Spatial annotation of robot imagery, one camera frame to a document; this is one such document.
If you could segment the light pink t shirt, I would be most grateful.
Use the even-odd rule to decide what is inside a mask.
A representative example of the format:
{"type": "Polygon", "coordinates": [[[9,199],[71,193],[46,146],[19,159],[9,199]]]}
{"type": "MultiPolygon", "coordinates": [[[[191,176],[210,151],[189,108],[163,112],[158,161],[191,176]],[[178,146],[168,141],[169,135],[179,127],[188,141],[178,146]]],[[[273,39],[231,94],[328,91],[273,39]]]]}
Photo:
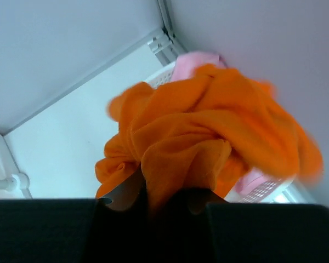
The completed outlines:
{"type": "MultiPolygon", "coordinates": [[[[171,76],[171,82],[191,78],[195,70],[205,64],[212,64],[218,68],[228,68],[223,57],[217,53],[190,52],[178,56],[171,76]]],[[[253,168],[236,183],[235,191],[240,196],[247,197],[249,194],[252,194],[253,190],[257,190],[259,186],[262,186],[269,179],[260,170],[253,168]]]]}

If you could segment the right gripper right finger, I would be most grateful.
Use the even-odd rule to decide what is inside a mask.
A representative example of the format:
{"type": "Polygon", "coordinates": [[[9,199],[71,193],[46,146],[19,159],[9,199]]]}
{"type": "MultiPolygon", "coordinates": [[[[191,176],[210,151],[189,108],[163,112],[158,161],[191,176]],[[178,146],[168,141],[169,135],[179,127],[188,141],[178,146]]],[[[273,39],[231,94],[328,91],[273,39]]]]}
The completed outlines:
{"type": "Polygon", "coordinates": [[[329,209],[182,190],[157,217],[154,262],[329,262],[329,209]]]}

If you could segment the orange t shirt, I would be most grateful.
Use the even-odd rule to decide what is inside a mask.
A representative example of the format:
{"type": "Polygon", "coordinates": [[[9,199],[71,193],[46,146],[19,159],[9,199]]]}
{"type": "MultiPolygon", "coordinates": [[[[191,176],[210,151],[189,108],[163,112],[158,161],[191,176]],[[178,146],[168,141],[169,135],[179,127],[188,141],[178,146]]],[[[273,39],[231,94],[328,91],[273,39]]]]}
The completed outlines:
{"type": "Polygon", "coordinates": [[[253,168],[274,179],[318,181],[316,142],[273,98],[272,86],[212,64],[157,88],[140,82],[108,105],[118,133],[95,165],[98,198],[138,168],[151,210],[184,188],[225,197],[253,168]]]}

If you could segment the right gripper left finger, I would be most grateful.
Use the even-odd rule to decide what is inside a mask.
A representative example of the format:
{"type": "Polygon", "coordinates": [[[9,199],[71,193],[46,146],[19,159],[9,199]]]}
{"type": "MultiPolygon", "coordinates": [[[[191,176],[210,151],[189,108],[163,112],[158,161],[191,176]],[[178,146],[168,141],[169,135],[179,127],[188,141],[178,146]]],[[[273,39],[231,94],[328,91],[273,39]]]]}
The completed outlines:
{"type": "Polygon", "coordinates": [[[99,199],[0,200],[0,262],[135,262],[145,209],[140,169],[99,199]]]}

